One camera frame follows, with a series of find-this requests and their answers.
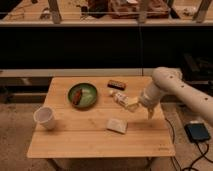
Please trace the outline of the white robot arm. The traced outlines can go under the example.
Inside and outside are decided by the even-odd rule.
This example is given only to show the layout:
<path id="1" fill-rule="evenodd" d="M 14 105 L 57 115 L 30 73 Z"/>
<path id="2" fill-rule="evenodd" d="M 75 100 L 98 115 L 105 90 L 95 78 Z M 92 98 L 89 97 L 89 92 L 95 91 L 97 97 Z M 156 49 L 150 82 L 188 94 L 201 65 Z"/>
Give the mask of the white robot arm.
<path id="1" fill-rule="evenodd" d="M 150 117 L 160 100 L 172 94 L 213 127 L 213 97 L 185 83 L 180 70 L 157 67 L 150 77 L 132 78 L 130 85 L 141 90 L 139 103 Z"/>

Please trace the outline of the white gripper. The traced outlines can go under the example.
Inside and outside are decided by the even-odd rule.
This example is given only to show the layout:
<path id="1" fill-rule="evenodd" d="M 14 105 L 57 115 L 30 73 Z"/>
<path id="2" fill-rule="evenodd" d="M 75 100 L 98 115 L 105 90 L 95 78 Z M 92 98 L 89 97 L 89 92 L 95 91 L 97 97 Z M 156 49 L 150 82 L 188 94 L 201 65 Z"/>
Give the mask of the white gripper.
<path id="1" fill-rule="evenodd" d="M 154 115 L 154 107 L 159 103 L 162 98 L 162 93 L 157 90 L 144 89 L 139 97 L 139 102 L 148 108 L 148 119 L 152 119 Z M 130 112 L 135 112 L 139 107 L 138 103 L 128 104 L 126 109 Z"/>

